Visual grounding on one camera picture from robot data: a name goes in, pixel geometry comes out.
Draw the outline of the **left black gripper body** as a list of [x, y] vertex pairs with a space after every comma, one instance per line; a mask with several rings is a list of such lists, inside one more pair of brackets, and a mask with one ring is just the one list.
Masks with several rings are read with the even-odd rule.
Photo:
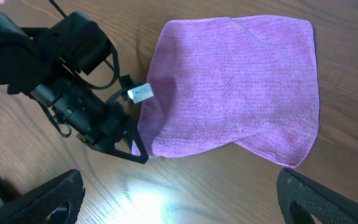
[[30, 96], [58, 131], [61, 124], [67, 125], [68, 133], [63, 137], [69, 137], [75, 129], [77, 138], [92, 150], [117, 152], [120, 141], [129, 147], [135, 142], [135, 121], [117, 101], [120, 97], [127, 100], [127, 91], [135, 85], [128, 75], [120, 78], [119, 84], [121, 89], [103, 102], [82, 80], [61, 75], [41, 83]]

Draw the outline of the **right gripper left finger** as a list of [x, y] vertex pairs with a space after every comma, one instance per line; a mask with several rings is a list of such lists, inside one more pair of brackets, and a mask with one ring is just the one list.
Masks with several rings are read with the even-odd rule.
[[75, 224], [84, 196], [81, 173], [72, 169], [0, 206], [0, 223]]

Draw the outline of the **large purple microfiber cloth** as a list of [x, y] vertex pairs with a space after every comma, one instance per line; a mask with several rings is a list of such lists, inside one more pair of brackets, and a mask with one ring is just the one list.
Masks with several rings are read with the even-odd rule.
[[319, 130], [310, 21], [284, 16], [172, 20], [159, 36], [138, 129], [150, 157], [234, 142], [282, 166], [307, 157]]

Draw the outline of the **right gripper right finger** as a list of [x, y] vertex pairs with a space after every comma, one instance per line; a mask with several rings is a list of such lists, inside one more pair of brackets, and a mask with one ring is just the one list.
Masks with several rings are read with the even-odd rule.
[[285, 223], [358, 223], [358, 203], [296, 172], [283, 168], [277, 198]]

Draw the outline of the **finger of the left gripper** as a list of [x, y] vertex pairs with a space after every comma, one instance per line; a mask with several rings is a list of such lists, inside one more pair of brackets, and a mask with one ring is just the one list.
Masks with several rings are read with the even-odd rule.
[[145, 164], [149, 155], [132, 118], [108, 119], [101, 127], [102, 152], [128, 161]]

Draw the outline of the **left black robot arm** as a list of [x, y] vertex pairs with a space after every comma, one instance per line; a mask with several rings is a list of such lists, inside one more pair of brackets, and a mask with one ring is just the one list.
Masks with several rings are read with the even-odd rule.
[[[108, 101], [83, 75], [105, 63], [120, 89]], [[36, 101], [62, 136], [73, 131], [92, 150], [143, 164], [149, 156], [135, 121], [118, 98], [131, 98], [136, 85], [121, 75], [118, 53], [107, 35], [81, 12], [51, 28], [19, 27], [0, 11], [0, 85]]]

